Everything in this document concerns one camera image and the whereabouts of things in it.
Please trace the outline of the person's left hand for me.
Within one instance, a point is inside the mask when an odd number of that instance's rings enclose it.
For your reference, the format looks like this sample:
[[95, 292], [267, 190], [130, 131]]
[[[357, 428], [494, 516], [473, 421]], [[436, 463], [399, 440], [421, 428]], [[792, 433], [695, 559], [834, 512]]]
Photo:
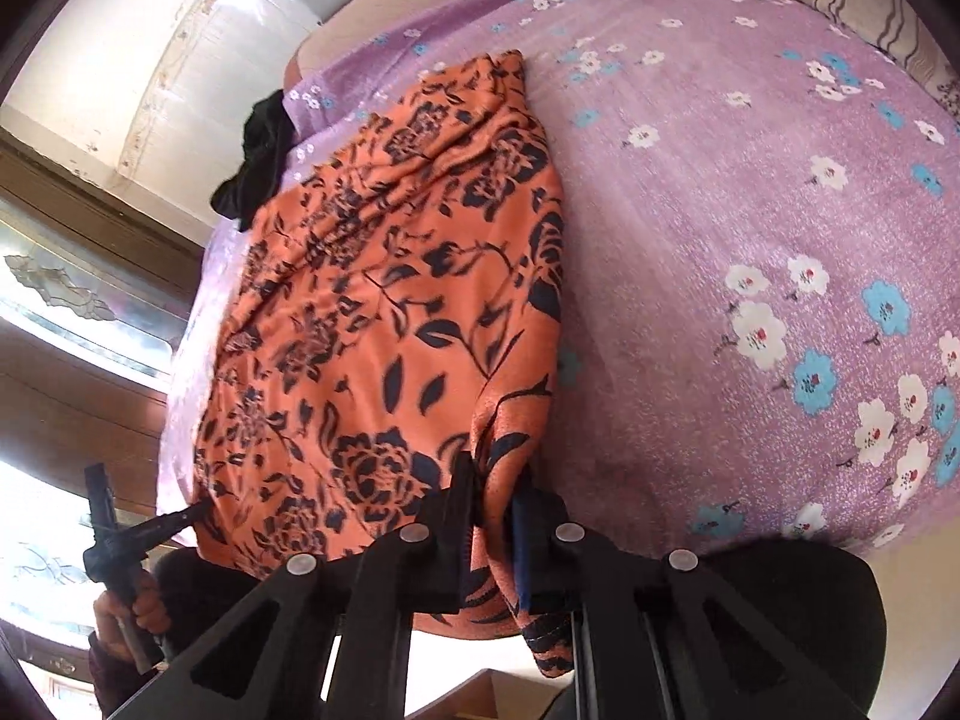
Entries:
[[135, 653], [128, 645], [124, 629], [134, 628], [149, 633], [149, 637], [163, 637], [171, 629], [171, 617], [160, 594], [156, 578], [148, 571], [139, 570], [135, 578], [137, 596], [124, 601], [110, 590], [104, 590], [94, 601], [96, 640], [107, 655], [125, 663], [135, 661]]

